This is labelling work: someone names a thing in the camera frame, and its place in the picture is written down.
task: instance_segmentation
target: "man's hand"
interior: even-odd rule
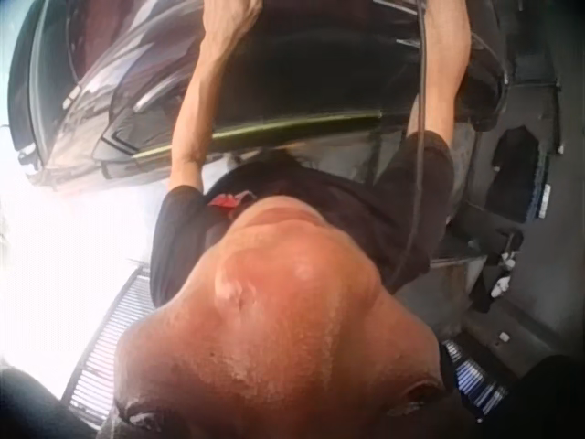
[[[471,55],[472,32],[465,0],[429,0],[425,26],[429,75],[437,77],[429,86],[441,87],[454,97]]]
[[[170,189],[190,186],[203,191],[201,169],[211,143],[223,70],[261,9],[261,0],[205,0],[207,33],[173,133]]]
[[[248,33],[262,10],[262,0],[205,0],[206,48],[228,56]]]
[[[429,0],[427,30],[427,100],[425,129],[451,144],[455,98],[471,55],[472,33],[465,0]],[[419,131],[419,104],[414,103],[407,133]]]

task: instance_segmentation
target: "concrete floor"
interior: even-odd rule
[[[496,303],[486,316],[471,313],[467,322],[475,336],[520,374],[547,355],[583,353],[585,31],[582,6],[578,14],[577,2],[573,7],[570,3],[549,2],[546,29],[543,29],[548,32],[562,87],[559,99],[564,146],[564,155],[551,160],[548,214],[545,219],[525,227],[525,244],[505,299]],[[478,152],[485,155],[484,160],[491,159],[503,129],[522,124],[523,119],[538,111],[537,102],[531,102],[521,93],[518,90],[511,94],[507,115],[493,133],[486,135],[484,140],[489,145]],[[532,125],[529,128],[538,133],[538,119],[533,119]],[[489,166],[483,172],[491,172]],[[473,190],[473,202],[482,206],[484,192],[480,187]],[[502,331],[512,336],[507,344],[498,339]]]

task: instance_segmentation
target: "cable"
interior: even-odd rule
[[[422,178],[424,174],[424,132],[426,120],[426,102],[427,102],[427,29],[424,24],[424,8],[422,0],[416,0],[417,13],[420,29],[420,91],[419,91],[419,138],[417,144],[417,167],[416,167],[416,187],[414,192],[414,202],[412,208],[412,227],[410,229],[409,239],[406,248],[400,257],[400,262],[392,276],[390,285],[394,287],[400,273],[404,270],[404,265],[410,256],[414,240],[419,232],[420,225],[420,207],[422,205]]]

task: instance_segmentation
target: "black car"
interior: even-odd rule
[[[404,128],[418,92],[412,0],[265,0],[229,63],[211,153]],[[457,119],[494,126],[507,74],[492,0],[470,0],[472,60]],[[16,44],[9,115],[40,186],[81,190],[168,175],[204,36],[202,0],[37,0]]]

